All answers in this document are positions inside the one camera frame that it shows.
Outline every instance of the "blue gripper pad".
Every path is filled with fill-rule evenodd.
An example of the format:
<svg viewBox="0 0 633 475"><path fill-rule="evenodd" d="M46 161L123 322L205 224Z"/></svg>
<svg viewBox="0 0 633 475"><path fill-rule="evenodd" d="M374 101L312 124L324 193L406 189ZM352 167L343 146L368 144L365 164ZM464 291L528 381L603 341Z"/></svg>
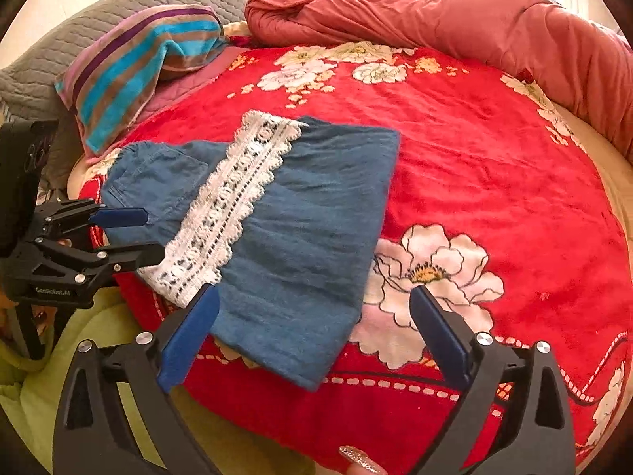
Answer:
<svg viewBox="0 0 633 475"><path fill-rule="evenodd" d="M121 209L99 209L90 222L101 228L122 228L124 226L143 226L148 222L148 212L145 209L128 207Z"/></svg>
<svg viewBox="0 0 633 475"><path fill-rule="evenodd" d="M189 305L192 309L163 348L157 381L165 393L185 381L220 312L220 292L216 286L207 285L202 295L198 293Z"/></svg>
<svg viewBox="0 0 633 475"><path fill-rule="evenodd" d="M472 382L469 326L457 313L443 310L424 285L411 291L409 311L444 380L456 390L465 390Z"/></svg>

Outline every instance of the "red blanket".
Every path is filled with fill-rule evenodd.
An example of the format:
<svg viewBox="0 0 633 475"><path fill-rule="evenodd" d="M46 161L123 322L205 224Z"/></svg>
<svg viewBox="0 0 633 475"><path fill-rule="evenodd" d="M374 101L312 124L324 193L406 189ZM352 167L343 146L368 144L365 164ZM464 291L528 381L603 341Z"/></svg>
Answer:
<svg viewBox="0 0 633 475"><path fill-rule="evenodd" d="M186 381L191 394L326 467L343 470L337 449L353 445L404 474L459 398L407 311L407 292L426 283L473 329L552 344L580 462L628 380L633 292L596 169L539 88L430 49L253 50L127 141L230 142L249 109L396 129L398 164L362 319L321 388L301 390L209 339ZM83 195L98 198L103 180ZM170 305L133 275L118 282L141 325L157 328ZM470 460L485 455L510 389L499 388Z"/></svg>
<svg viewBox="0 0 633 475"><path fill-rule="evenodd" d="M429 46L514 76L528 68L633 162L631 47L551 0L248 0L244 13L268 46L365 40Z"/></svg>

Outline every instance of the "finger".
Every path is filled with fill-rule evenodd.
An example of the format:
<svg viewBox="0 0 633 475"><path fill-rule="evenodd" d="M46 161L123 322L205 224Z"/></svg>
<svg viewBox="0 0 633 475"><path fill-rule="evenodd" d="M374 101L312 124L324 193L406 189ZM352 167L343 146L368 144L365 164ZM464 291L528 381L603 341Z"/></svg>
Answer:
<svg viewBox="0 0 633 475"><path fill-rule="evenodd" d="M387 475L387 471L372 461L365 452L353 446L342 446L339 453L350 461L346 475Z"/></svg>

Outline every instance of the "white lace trim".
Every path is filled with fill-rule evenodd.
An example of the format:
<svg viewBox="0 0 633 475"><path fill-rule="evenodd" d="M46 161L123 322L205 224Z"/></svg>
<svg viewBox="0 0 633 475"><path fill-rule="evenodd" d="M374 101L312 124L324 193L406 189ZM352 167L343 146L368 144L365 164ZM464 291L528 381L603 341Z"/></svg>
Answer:
<svg viewBox="0 0 633 475"><path fill-rule="evenodd" d="M302 126L308 125L257 110L245 113L226 159L200 187L163 262L138 271L154 291L186 307L204 283L220 282L220 267L242 236L242 220L273 181Z"/></svg>

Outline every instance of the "blue stripe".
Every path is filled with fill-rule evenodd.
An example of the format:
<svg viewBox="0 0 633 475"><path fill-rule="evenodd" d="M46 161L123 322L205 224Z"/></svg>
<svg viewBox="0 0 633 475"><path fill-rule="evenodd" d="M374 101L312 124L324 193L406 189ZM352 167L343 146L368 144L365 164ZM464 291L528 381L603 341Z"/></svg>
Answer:
<svg viewBox="0 0 633 475"><path fill-rule="evenodd" d="M158 25L154 27L148 36L141 41L132 50L127 52L118 61L112 64L103 74L95 81L94 85L90 88L88 95L81 105L81 109L78 110L78 115L84 124L87 124L90 120L90 116L93 113L94 106L97 102L103 98L103 94L108 87L127 69L130 68L135 62L137 62L148 50L153 47L156 37L164 33L179 34L185 32L192 32L197 30L216 31L220 27L216 21L211 19L205 19L200 21L189 21L187 23L170 23L165 25Z"/></svg>
<svg viewBox="0 0 633 475"><path fill-rule="evenodd" d="M137 99L138 95L160 72L166 55L202 55L210 52L218 39L214 37L204 41L183 41L182 43L167 40L161 44L156 55L126 82L112 100L112 103L103 112L99 123L97 123L90 136L86 139L86 144L90 149L95 153L99 153L106 142L114 139L112 137L113 130L119 126L132 102Z"/></svg>

